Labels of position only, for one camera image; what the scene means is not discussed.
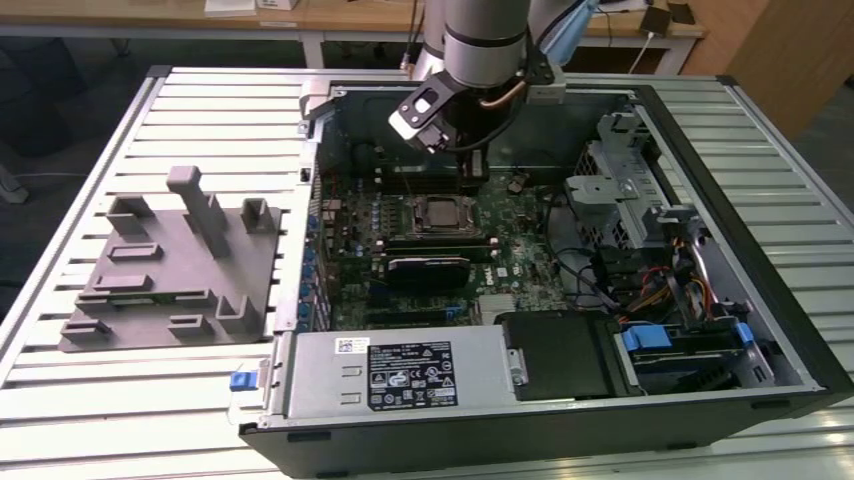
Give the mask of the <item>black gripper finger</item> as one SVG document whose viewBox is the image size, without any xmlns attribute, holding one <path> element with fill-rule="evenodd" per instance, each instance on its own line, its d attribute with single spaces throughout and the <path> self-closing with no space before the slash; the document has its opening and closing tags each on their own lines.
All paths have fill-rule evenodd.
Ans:
<svg viewBox="0 0 854 480">
<path fill-rule="evenodd" d="M 460 188 L 464 195 L 477 195 L 490 180 L 488 150 L 478 149 L 457 155 Z"/>
</svg>

